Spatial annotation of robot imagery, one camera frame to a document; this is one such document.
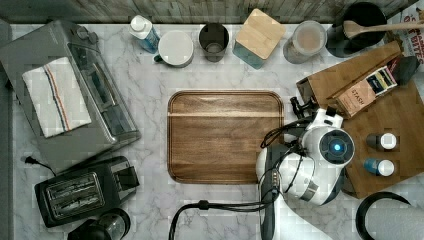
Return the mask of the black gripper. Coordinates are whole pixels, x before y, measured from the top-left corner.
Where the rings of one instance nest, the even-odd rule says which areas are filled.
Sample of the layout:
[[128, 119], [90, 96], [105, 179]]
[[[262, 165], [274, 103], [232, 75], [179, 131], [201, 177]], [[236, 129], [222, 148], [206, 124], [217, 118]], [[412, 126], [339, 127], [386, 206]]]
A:
[[292, 105], [292, 110], [298, 119], [304, 118], [306, 113], [312, 115], [316, 109], [316, 102], [313, 98], [310, 98], [306, 103], [301, 105], [297, 97], [292, 97], [290, 99], [290, 103]]

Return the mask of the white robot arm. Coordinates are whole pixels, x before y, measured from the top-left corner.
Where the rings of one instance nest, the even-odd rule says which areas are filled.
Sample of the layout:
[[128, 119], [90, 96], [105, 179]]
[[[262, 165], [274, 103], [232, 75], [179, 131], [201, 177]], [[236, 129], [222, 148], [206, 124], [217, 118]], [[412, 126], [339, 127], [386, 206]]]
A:
[[301, 105], [290, 99], [298, 120], [271, 130], [261, 143], [256, 163], [262, 240], [331, 240], [297, 215], [286, 203], [289, 194], [322, 206], [341, 191], [345, 166], [353, 159], [355, 145], [342, 129], [343, 118], [314, 100]]

